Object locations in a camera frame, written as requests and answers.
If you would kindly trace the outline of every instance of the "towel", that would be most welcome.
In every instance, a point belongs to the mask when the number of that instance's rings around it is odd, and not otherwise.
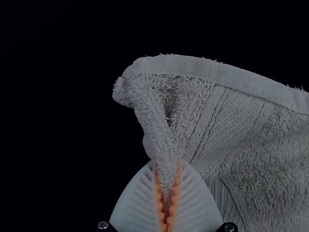
[[[309,93],[205,58],[143,57],[114,85],[168,199],[177,161],[241,232],[309,231]]]

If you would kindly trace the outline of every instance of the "towel fold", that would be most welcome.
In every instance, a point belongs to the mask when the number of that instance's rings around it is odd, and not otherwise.
[[[205,58],[137,59],[114,85],[167,195],[184,158],[239,231],[309,231],[309,93]]]

